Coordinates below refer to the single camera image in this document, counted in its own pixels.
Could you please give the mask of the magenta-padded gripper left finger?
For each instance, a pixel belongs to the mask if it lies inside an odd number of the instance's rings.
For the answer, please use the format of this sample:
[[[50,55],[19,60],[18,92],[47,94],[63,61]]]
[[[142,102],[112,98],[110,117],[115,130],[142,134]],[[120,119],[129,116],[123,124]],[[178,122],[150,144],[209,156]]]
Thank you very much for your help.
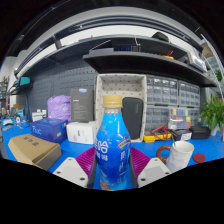
[[[92,188],[96,175],[95,148],[91,147],[76,158],[67,157],[54,175],[84,188]]]

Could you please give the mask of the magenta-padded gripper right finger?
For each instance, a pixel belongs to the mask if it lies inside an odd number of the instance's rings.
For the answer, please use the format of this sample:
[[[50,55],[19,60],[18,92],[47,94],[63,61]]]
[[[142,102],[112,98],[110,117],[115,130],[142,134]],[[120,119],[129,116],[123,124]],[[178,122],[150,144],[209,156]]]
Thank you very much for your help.
[[[133,188],[141,188],[171,174],[159,158],[150,158],[134,147],[130,151],[129,169]]]

